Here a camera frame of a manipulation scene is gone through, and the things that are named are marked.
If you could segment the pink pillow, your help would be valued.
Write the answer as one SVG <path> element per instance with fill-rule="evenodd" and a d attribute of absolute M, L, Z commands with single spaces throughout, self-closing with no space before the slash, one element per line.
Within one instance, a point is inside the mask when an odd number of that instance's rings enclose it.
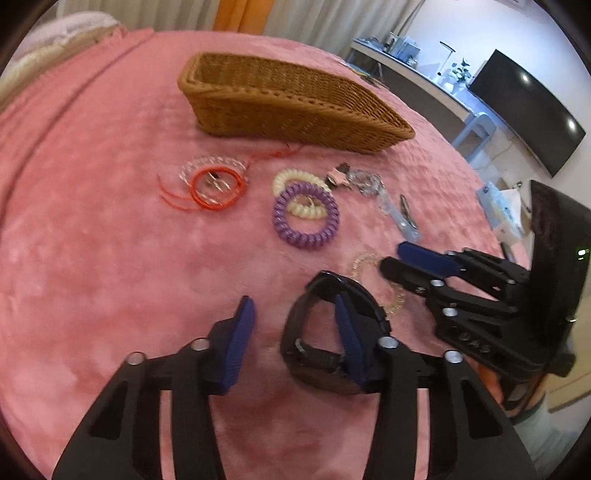
<path fill-rule="evenodd" d="M 100 11 L 82 11 L 56 18 L 35 26 L 21 41 L 20 49 L 66 39 L 71 35 L 96 28 L 108 28 L 119 24 L 113 16 Z"/>

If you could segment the brown wicker basket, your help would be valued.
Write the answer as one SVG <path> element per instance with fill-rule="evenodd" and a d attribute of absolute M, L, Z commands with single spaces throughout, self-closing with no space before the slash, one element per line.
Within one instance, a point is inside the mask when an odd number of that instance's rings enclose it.
<path fill-rule="evenodd" d="M 177 80 L 197 127 L 218 137 L 379 153 L 415 136 L 373 91 L 346 77 L 280 60 L 204 52 Z"/>

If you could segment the items on bed corner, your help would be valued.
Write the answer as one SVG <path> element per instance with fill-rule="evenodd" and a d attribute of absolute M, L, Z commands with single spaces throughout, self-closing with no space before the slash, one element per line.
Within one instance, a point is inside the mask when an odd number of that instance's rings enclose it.
<path fill-rule="evenodd" d="M 375 86 L 377 88 L 389 89 L 389 87 L 386 84 L 384 84 L 381 80 L 372 76 L 371 74 L 369 74 L 365 70 L 360 69 L 360 68 L 356 67 L 355 65 L 346 64 L 346 66 L 349 68 L 349 70 L 352 70 L 353 73 L 358 75 L 366 83 L 368 83 L 372 86 Z"/>

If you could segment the pink fleece blanket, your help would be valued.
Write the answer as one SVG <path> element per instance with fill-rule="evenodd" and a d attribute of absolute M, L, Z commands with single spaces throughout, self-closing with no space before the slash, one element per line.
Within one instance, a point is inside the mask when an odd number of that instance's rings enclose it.
<path fill-rule="evenodd" d="M 242 296 L 256 329 L 238 382 L 214 398 L 231 479 L 359 479 L 377 400 L 304 387 L 280 357 L 290 306 L 318 271 L 349 274 L 401 234 L 373 199 L 341 190 L 335 240 L 304 251 L 271 224 L 273 178 L 339 163 L 404 194 L 422 243 L 499 255 L 480 178 L 424 117 L 381 97 L 415 129 L 378 155 L 221 139 L 197 129 L 177 86 L 201 51 L 280 59 L 342 77 L 337 57 L 290 40 L 139 30 L 51 69 L 1 117 L 1 410 L 50 476 L 70 436 L 132 351 L 158 357 L 207 334 Z"/>

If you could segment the black television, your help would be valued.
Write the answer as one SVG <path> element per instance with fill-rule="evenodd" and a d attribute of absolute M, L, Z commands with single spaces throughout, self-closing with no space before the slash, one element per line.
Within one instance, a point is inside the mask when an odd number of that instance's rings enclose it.
<path fill-rule="evenodd" d="M 586 136 L 583 126 L 550 90 L 499 50 L 468 90 L 503 120 L 550 177 L 557 175 Z"/>

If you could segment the white wall desk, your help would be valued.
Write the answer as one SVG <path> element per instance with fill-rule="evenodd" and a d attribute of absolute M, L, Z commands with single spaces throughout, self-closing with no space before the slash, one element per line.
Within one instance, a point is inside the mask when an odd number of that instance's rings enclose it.
<path fill-rule="evenodd" d="M 346 62 L 372 74 L 452 144 L 474 118 L 493 118 L 468 90 L 453 94 L 368 40 L 354 39 Z"/>

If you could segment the orange curtain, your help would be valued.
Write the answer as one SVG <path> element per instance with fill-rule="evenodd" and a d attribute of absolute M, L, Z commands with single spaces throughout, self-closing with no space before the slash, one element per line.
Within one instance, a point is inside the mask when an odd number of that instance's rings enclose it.
<path fill-rule="evenodd" d="M 247 34 L 262 34 L 273 0 L 221 0 L 213 29 Z"/>

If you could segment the black wrist watch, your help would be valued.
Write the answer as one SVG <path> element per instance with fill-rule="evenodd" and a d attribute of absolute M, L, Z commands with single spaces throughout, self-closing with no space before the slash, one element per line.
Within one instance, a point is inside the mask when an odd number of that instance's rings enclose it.
<path fill-rule="evenodd" d="M 378 340 L 391 333 L 386 311 L 355 280 L 322 270 L 287 315 L 280 355 L 290 375 L 339 395 L 374 393 L 385 367 Z"/>

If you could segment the vase with plant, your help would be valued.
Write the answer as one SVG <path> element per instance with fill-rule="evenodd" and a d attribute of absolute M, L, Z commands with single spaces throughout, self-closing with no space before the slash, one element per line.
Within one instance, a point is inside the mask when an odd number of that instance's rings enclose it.
<path fill-rule="evenodd" d="M 454 94 L 463 90 L 467 86 L 469 80 L 472 78 L 469 67 L 470 64 L 465 59 L 463 59 L 460 63 L 454 62 L 452 64 L 450 75 L 453 83 Z"/>

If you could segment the beige curtain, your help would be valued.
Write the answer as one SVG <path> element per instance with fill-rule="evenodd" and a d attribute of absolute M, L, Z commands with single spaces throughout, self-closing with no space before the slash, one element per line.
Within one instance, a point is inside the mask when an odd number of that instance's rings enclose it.
<path fill-rule="evenodd" d="M 218 5 L 215 0 L 59 1 L 56 16 L 100 11 L 129 29 L 214 30 Z M 274 0 L 263 33 L 254 35 L 290 39 L 342 55 L 356 37 L 383 39 L 389 33 L 406 33 L 423 5 L 422 1 Z"/>

